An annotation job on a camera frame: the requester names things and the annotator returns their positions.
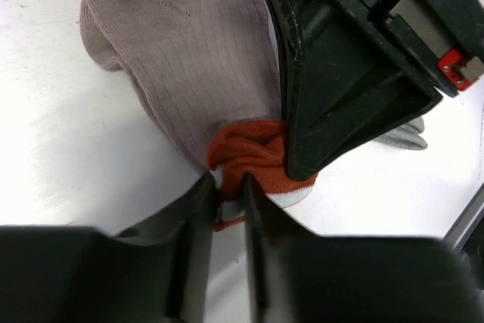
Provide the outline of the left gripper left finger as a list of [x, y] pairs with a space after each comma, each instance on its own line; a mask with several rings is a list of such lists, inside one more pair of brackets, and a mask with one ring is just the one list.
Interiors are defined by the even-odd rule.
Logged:
[[1, 229], [3, 322], [201, 322], [216, 186], [108, 236], [91, 227]]

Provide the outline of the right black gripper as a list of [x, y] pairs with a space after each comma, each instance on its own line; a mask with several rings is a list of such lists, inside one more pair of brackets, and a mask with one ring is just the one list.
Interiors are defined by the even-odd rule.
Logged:
[[266, 2], [292, 180], [435, 107], [442, 97], [424, 71], [449, 96], [483, 75], [480, 0]]

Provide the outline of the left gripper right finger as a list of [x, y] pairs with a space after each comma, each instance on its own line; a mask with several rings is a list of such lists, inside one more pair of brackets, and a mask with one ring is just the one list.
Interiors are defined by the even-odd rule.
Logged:
[[323, 237], [244, 178], [254, 322], [481, 322], [476, 282], [432, 238]]

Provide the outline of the taupe sock with red cuff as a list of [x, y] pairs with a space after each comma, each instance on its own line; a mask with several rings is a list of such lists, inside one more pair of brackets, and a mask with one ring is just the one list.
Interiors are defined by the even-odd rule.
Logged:
[[124, 70], [142, 107], [218, 190], [216, 230], [242, 222], [247, 174], [280, 207], [314, 180], [284, 170], [278, 65], [264, 0], [82, 0], [81, 37], [105, 70]]

